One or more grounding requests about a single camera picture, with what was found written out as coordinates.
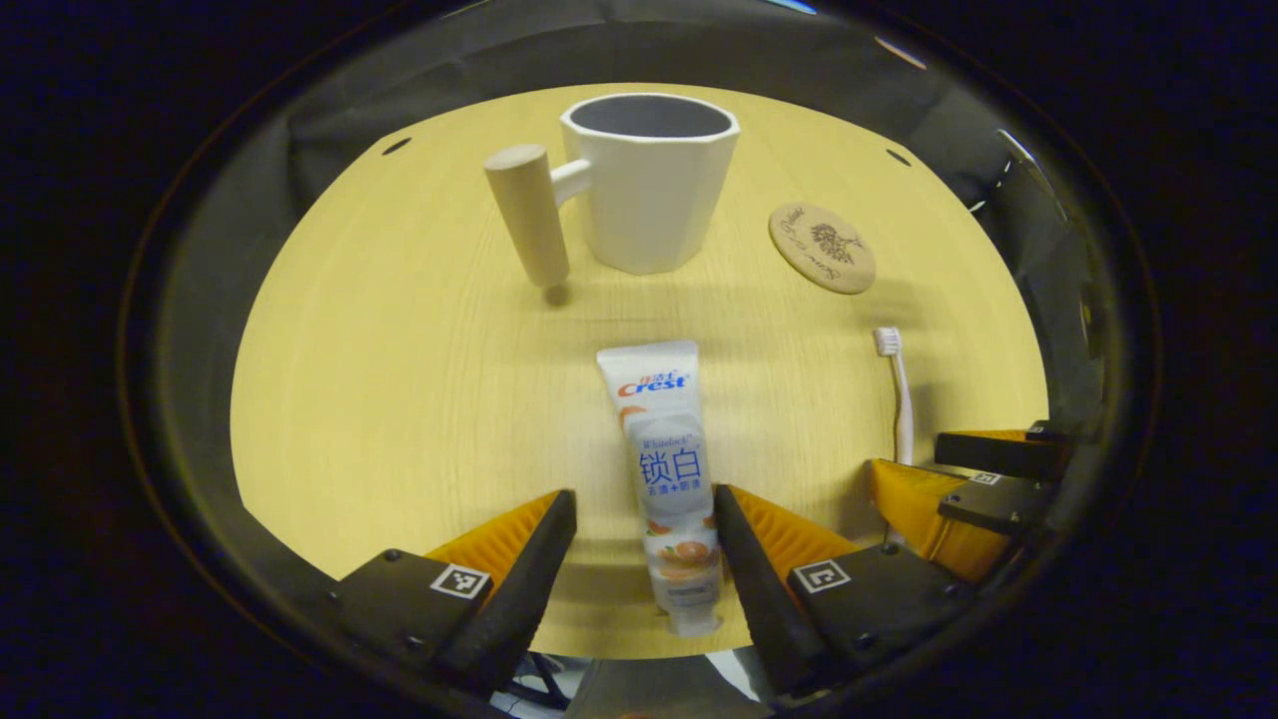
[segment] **toothbrush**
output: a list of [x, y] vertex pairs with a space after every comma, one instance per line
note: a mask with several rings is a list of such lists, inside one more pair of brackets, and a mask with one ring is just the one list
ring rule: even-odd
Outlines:
[[901, 329], [896, 327], [874, 329], [874, 346], [879, 356], [892, 358], [892, 367], [896, 369], [896, 387], [901, 398], [896, 418], [896, 462], [914, 465], [914, 405], [910, 402], [910, 384], [905, 379]]

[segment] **white mug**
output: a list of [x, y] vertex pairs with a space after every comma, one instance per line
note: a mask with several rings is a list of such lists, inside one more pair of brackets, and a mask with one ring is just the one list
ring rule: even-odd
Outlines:
[[665, 272], [702, 248], [741, 133], [709, 102], [658, 92], [606, 95], [567, 109], [569, 162], [550, 170], [546, 147], [516, 144], [484, 162], [493, 195], [533, 284], [567, 276], [558, 207], [585, 201], [585, 239], [604, 264]]

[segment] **toothpaste tube cap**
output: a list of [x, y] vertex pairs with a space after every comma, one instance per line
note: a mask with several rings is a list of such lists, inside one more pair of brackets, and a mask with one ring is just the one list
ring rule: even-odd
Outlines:
[[714, 605], [676, 607], [670, 610], [670, 632], [681, 637], [703, 637], [720, 626]]

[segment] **wooden table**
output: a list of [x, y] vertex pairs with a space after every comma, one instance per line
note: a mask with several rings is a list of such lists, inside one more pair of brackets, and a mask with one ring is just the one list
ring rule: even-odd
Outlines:
[[[638, 89], [700, 97], [741, 123], [705, 246], [675, 272], [626, 275], [593, 259], [570, 201], [569, 295], [548, 303], [524, 276], [483, 160], [539, 142], [557, 165], [564, 109]], [[878, 262], [868, 291], [827, 291], [781, 257], [768, 215], [796, 199], [860, 230]], [[235, 473], [253, 516], [335, 579], [385, 548], [424, 553], [571, 488], [578, 535], [534, 650], [636, 659], [745, 646], [731, 585], [713, 636], [666, 631], [594, 352], [700, 342], [713, 479], [868, 538], [882, 521], [864, 466], [893, 453], [891, 367], [872, 336], [881, 324], [902, 332], [919, 462], [937, 432], [1045, 416], [1043, 364], [1012, 277], [907, 148], [722, 89], [610, 84], [502, 97], [374, 143], [298, 223], [244, 331]]]

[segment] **wooden coaster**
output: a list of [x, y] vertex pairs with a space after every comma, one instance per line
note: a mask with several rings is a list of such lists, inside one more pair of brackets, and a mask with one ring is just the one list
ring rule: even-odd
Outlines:
[[860, 232], [824, 207], [782, 204], [772, 212], [768, 230], [781, 255], [826, 289], [856, 294], [874, 282], [874, 254]]

